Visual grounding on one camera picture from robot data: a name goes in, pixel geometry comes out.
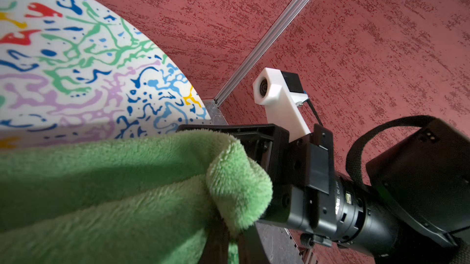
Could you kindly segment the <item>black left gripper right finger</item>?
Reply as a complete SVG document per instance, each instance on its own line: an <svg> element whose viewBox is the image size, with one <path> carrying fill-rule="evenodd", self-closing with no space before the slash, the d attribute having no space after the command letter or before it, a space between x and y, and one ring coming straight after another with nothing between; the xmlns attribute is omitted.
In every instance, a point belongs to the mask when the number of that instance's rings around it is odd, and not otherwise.
<svg viewBox="0 0 470 264"><path fill-rule="evenodd" d="M255 226L249 227L240 234L237 245L240 264L270 264Z"/></svg>

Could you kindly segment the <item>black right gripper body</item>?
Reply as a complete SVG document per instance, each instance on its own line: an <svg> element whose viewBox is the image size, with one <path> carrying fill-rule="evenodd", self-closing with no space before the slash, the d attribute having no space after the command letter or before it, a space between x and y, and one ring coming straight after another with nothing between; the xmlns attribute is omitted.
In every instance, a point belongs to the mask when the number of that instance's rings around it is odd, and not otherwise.
<svg viewBox="0 0 470 264"><path fill-rule="evenodd" d="M399 250L400 223L369 188L334 167L332 133L320 125L289 141L282 173L270 176L273 198L261 220L302 232L309 243L333 243L373 257Z"/></svg>

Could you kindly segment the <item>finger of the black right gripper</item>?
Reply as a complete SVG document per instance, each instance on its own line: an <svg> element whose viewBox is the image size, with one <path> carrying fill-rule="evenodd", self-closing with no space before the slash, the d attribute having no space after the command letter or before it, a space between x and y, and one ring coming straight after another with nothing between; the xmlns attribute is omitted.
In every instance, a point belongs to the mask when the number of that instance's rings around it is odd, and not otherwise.
<svg viewBox="0 0 470 264"><path fill-rule="evenodd" d="M256 161L270 176L282 173L283 154L289 144L289 132L275 124L267 125L181 125L177 131L207 129L229 134L240 140L247 156Z"/></svg>

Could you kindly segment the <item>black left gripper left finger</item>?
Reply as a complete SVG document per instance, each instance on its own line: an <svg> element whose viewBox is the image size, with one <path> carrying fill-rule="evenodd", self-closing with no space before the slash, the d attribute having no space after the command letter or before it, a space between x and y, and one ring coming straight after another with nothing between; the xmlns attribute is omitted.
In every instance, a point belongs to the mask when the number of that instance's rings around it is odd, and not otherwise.
<svg viewBox="0 0 470 264"><path fill-rule="evenodd" d="M211 224L199 264L227 264L230 233L222 219Z"/></svg>

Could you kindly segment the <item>green grey microfibre cloth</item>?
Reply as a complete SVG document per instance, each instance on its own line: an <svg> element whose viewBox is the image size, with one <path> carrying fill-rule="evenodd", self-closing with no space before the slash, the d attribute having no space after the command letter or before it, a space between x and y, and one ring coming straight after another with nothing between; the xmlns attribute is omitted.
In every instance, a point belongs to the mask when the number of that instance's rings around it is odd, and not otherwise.
<svg viewBox="0 0 470 264"><path fill-rule="evenodd" d="M4 264L195 264L218 222L228 262L273 196L231 135L205 129L1 154Z"/></svg>

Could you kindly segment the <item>colourful speckled round plate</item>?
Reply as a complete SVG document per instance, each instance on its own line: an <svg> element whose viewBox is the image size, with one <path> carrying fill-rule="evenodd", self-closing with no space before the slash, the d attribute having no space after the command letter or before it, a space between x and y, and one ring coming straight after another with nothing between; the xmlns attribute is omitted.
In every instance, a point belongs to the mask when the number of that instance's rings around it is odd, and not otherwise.
<svg viewBox="0 0 470 264"><path fill-rule="evenodd" d="M96 0L1 0L1 150L210 123L171 58Z"/></svg>

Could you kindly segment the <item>aluminium corner post right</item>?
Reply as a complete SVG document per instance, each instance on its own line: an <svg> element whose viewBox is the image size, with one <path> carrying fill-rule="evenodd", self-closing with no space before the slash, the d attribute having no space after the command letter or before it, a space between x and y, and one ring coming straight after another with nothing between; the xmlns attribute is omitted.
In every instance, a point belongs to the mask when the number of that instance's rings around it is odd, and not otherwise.
<svg viewBox="0 0 470 264"><path fill-rule="evenodd" d="M213 98L214 104L220 107L231 95L238 84L245 78L250 70L257 64L269 48L275 43L278 37L292 23L296 16L306 7L310 0L291 0L280 16L270 26L268 31L259 40L257 45L251 50L249 55L239 65L233 75Z"/></svg>

